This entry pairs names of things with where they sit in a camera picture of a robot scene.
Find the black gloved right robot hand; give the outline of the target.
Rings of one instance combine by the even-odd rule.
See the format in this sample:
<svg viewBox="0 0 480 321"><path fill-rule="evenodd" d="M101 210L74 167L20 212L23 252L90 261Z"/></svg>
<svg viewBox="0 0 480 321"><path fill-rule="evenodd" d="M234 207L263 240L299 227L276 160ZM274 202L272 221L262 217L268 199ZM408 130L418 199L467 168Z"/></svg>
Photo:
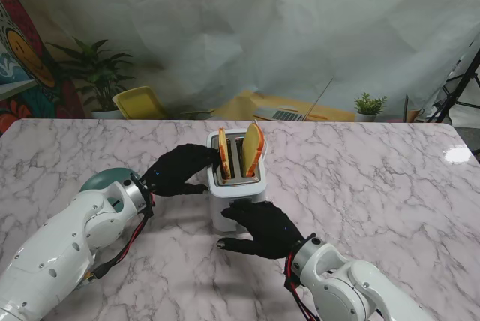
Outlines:
<svg viewBox="0 0 480 321"><path fill-rule="evenodd" d="M288 257L305 241L287 214L270 201L236 200L221 214L236 221L252 236L251 239L219 239L217 247L226 251L277 260Z"/></svg>

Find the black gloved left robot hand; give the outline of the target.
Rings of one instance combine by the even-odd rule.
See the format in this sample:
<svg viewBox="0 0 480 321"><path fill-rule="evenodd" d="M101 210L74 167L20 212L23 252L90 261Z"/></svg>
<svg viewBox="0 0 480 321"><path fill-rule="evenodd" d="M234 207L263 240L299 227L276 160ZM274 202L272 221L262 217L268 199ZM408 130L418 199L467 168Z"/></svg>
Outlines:
<svg viewBox="0 0 480 321"><path fill-rule="evenodd" d="M220 152L204 145L178 145L161 155L141 177L150 192L161 197L203 194L209 188L191 184L188 179L206 167L216 169L221 163Z"/></svg>

